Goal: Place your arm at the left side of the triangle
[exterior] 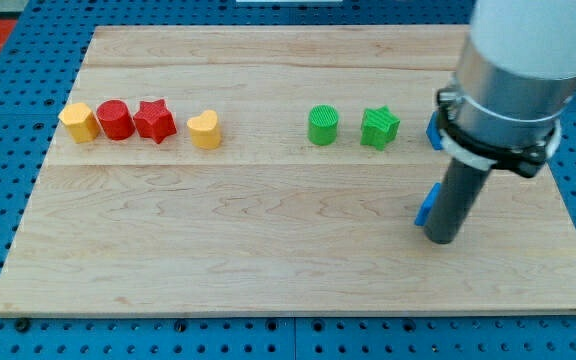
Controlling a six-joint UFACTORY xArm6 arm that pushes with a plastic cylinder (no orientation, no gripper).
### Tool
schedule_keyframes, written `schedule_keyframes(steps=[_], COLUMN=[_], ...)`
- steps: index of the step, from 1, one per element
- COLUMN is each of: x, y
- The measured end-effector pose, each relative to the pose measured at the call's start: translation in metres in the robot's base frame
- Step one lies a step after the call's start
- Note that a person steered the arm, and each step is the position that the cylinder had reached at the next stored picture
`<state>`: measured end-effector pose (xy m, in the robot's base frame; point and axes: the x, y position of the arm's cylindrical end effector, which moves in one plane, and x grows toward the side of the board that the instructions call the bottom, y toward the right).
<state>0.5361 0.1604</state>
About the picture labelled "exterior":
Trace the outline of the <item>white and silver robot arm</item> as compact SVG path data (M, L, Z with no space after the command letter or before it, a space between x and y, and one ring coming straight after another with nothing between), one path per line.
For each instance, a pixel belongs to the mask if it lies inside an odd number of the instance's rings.
M561 141L576 91L576 0L478 0L437 93L444 150L479 171L531 178Z

